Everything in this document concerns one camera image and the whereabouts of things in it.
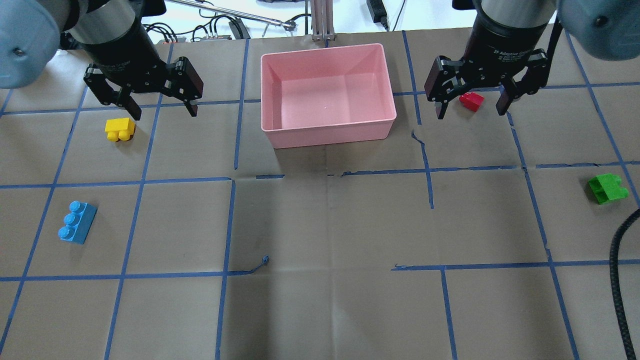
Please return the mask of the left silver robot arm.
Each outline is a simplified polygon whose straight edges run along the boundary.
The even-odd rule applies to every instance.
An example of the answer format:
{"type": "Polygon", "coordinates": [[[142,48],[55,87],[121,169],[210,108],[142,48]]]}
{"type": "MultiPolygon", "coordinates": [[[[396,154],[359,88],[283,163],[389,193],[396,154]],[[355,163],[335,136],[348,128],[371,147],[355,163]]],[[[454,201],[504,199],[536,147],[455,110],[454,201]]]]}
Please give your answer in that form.
{"type": "Polygon", "coordinates": [[[163,0],[3,0],[0,3],[0,86],[32,84],[70,34],[90,58],[83,81],[105,106],[142,114],[133,94],[159,93],[198,114],[204,83],[184,56],[160,59],[142,18],[167,11],[163,0]]]}

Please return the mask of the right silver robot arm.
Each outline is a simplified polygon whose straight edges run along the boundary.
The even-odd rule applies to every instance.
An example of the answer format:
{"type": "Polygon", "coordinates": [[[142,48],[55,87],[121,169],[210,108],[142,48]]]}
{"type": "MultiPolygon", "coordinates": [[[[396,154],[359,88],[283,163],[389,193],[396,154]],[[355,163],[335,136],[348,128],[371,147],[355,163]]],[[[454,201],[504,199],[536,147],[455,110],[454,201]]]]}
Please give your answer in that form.
{"type": "Polygon", "coordinates": [[[500,87],[500,116],[524,95],[545,88],[562,32],[596,59],[636,59],[640,52],[637,0],[453,0],[476,13],[458,60],[435,58],[424,89],[439,120],[448,105],[478,88],[500,87]]]}

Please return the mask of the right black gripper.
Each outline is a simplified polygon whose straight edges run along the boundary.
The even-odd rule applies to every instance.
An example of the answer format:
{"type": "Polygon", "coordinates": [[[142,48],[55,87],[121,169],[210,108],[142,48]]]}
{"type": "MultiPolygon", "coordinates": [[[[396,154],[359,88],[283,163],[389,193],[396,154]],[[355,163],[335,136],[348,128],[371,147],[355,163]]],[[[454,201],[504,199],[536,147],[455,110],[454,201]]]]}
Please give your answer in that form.
{"type": "Polygon", "coordinates": [[[445,118],[448,104],[471,89],[499,87],[499,116],[523,95],[546,87],[549,55],[535,48],[546,25],[519,28],[503,25],[486,13],[477,13],[464,54],[459,60],[438,55],[424,84],[434,102],[437,119],[445,118]]]}

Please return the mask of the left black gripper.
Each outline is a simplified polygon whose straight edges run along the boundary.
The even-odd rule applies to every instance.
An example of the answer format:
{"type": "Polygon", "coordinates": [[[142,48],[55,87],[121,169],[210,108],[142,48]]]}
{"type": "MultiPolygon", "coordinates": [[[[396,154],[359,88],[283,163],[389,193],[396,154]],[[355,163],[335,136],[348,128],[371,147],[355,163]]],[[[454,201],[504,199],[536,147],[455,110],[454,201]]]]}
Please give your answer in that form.
{"type": "Polygon", "coordinates": [[[185,56],[173,63],[158,51],[135,14],[83,14],[70,34],[92,61],[83,80],[103,105],[121,107],[133,121],[142,110],[131,94],[160,93],[181,101],[198,116],[204,82],[185,56]]]}

